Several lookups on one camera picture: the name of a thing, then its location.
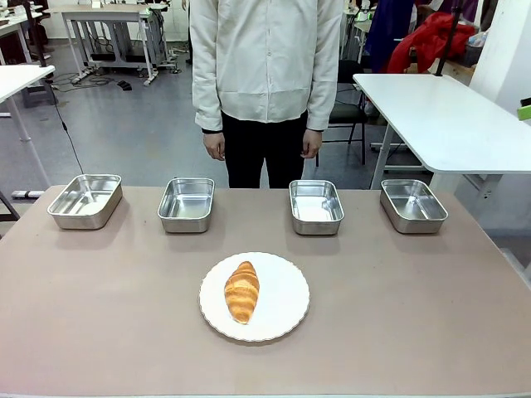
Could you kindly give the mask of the person's right hand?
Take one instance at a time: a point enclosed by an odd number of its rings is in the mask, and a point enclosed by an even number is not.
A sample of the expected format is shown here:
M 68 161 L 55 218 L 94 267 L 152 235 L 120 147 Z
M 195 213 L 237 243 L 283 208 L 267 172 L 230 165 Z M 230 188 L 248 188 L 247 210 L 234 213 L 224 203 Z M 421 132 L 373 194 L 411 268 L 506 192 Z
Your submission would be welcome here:
M 203 143 L 212 159 L 222 162 L 225 160 L 225 138 L 222 132 L 205 133 Z

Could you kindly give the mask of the person's left hand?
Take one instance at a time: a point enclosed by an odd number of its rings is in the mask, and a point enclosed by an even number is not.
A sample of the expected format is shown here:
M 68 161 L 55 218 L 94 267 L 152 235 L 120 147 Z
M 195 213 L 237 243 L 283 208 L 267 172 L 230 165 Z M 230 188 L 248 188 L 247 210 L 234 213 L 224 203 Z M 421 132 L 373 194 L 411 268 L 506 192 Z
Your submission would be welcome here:
M 323 132 L 306 129 L 303 137 L 301 157 L 305 159 L 315 158 L 319 153 L 323 142 Z

